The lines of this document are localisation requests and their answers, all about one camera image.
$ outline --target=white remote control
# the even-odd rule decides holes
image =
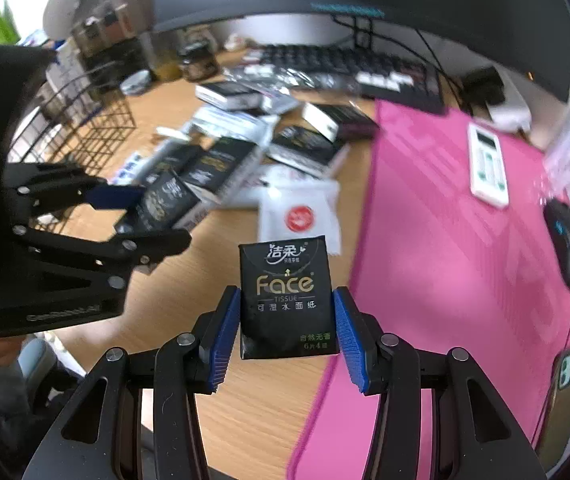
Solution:
[[[470,123],[468,138],[472,195],[502,209],[510,203],[510,198],[498,136]]]

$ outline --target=white fan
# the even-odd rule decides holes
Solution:
[[[72,33],[79,0],[49,0],[43,12],[43,30],[50,40],[64,41]]]

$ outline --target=computer mouse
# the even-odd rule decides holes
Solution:
[[[561,276],[570,290],[570,208],[553,198],[543,207],[543,218],[552,238]]]

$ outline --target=red logo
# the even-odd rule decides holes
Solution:
[[[314,212],[306,205],[297,205],[285,215],[285,225],[295,233],[307,231],[314,225]]]

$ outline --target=black keyboard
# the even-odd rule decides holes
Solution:
[[[439,75],[433,66],[365,49],[268,44],[258,48],[259,65],[354,76],[365,97],[385,99],[433,114],[444,114]]]

